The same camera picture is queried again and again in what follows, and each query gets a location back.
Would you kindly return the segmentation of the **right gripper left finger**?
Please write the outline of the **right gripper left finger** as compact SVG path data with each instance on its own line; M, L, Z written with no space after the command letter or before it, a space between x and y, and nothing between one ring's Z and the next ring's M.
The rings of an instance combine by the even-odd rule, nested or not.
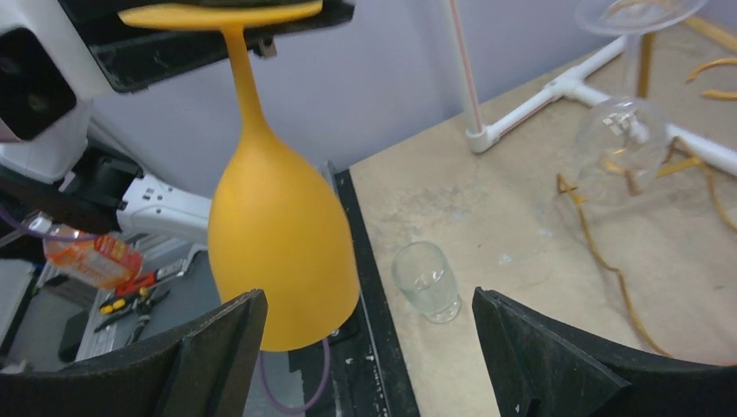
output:
M3 416L241 416L267 318L266 295L56 372L2 374Z

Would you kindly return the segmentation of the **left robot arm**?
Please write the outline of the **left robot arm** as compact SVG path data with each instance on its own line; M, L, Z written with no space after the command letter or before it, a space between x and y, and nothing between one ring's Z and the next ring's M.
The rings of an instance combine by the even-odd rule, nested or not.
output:
M351 21L347 1L4 1L1 197L88 233L206 239L209 200L161 182L88 131L91 101L133 93L276 36Z

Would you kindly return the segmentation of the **yellow plastic goblet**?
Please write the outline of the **yellow plastic goblet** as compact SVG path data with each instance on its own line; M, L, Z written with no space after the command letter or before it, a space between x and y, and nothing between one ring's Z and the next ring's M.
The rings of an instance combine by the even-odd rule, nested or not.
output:
M209 263L223 301L264 292L261 348L267 352L327 338L352 315L360 295L347 216L322 175L270 128L244 35L316 16L322 8L320 1L241 8L162 3L120 13L131 27L223 36L242 132L211 203Z

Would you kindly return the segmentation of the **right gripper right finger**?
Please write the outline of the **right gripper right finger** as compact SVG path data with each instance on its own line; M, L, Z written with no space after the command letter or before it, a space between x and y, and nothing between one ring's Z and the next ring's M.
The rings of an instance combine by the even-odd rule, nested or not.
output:
M736 368L667 358L477 288L475 326L502 416L734 416Z

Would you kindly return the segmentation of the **round clear wine glass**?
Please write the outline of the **round clear wine glass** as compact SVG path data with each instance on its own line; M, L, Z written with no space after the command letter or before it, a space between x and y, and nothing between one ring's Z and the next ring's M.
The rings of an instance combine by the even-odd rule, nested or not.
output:
M638 93L643 37L693 15L702 1L583 1L576 22L598 35L619 36L621 90L582 119L574 184L589 202L620 206L642 195L663 163L670 139L661 111Z

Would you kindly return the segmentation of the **gold wire glass rack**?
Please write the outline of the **gold wire glass rack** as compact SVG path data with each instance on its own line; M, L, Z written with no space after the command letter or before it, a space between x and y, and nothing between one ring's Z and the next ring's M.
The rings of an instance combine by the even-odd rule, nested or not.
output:
M646 99L647 89L649 87L648 82L649 79L644 83L642 89L638 89L639 95ZM703 161L702 158L698 156L698 154L687 144L687 142L682 137L670 135L668 124L667 134L670 139L670 143L667 147L667 154L663 163L658 169L654 181L686 169L700 169L705 176L707 192L709 193L709 197L715 211L719 214L721 220L724 221L724 223L726 223L726 225L728 225L730 229L735 229L735 223L732 222L732 220L728 217L719 201L719 198L715 194L714 177L711 170L707 167L706 163ZM581 231L588 246L588 250L594 258L594 261L600 268L608 271L615 276L621 298L627 310L629 320L634 327L635 333L637 333L637 335L647 344L647 346L655 351L657 354L669 357L671 354L653 339L651 334L647 331L645 324L638 315L635 305L632 302L629 290L627 288L627 280L624 273L620 268L617 268L616 266L610 264L605 259L605 257L601 253L600 248L598 247L598 244L595 242L589 226L588 219L584 211L586 203L589 202L588 199L578 192L574 182L568 182L563 175L557 175L555 180L558 193L566 195L574 205L575 212L578 215L578 219L581 225Z

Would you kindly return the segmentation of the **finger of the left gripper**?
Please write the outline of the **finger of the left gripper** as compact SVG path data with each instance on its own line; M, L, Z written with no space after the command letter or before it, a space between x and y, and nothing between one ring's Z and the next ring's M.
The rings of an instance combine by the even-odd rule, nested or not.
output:
M132 93L151 84L180 76L228 57L219 31L172 31L130 27L118 12L143 6L178 3L195 6L269 7L307 1L58 1L90 50L111 88ZM248 51L264 57L259 42L273 43L275 36L321 30L350 22L351 1L323 1L322 11L291 23L272 23L244 30Z

